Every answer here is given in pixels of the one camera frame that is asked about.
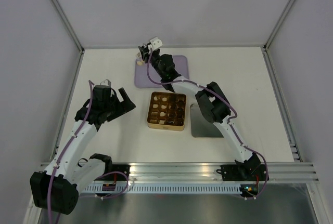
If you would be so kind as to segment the gold chocolate box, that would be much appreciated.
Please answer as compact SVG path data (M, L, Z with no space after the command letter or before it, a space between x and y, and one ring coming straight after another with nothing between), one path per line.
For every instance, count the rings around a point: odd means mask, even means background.
M177 104L179 100L183 100L184 103ZM187 97L185 94L177 94L177 93L163 93L163 92L153 92L151 94L150 102L149 102L149 108L148 108L148 115L147 115L147 125L149 128L152 129L161 129L161 130L172 130L172 131L183 131L185 128L185 115L186 115L186 101ZM158 108L153 109L153 104L157 104ZM162 109L161 106L165 105L167 106L166 109ZM170 106L175 106L174 110L170 110ZM183 108L184 111L178 111L177 108ZM166 113L166 116L160 116L160 113L164 112ZM169 114L174 113L175 118L170 118ZM184 119L177 119L177 114L183 114ZM164 120L165 123L163 125L159 124L160 120ZM168 121L174 121L175 125L168 125ZM184 125L177 126L177 121L183 121Z

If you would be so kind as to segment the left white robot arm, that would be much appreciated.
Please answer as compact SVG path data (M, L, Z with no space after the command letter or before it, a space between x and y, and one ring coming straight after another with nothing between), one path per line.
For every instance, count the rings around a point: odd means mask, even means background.
M112 158L94 153L85 165L78 165L88 144L104 123L134 110L124 88L108 84L91 85L90 97L77 111L66 144L42 172L30 178L33 203L49 212L70 214L80 194L94 180L109 180L114 173Z

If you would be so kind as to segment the silver tin lid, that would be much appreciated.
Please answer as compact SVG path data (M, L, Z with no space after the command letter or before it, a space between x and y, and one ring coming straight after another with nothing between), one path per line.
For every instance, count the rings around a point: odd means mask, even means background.
M203 117L197 104L190 106L190 125L191 134L195 138L224 138L221 132Z

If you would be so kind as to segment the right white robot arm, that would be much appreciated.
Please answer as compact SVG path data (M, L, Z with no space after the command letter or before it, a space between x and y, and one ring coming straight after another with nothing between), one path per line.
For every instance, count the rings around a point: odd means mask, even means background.
M197 84L179 74L172 55L160 55L160 48L152 44L139 46L142 61L147 65L149 80L173 93L194 97L204 119L213 124L223 135L234 153L236 170L240 178L268 180L267 163L263 155L249 148L241 139L232 119L236 110L230 105L216 82L207 86Z

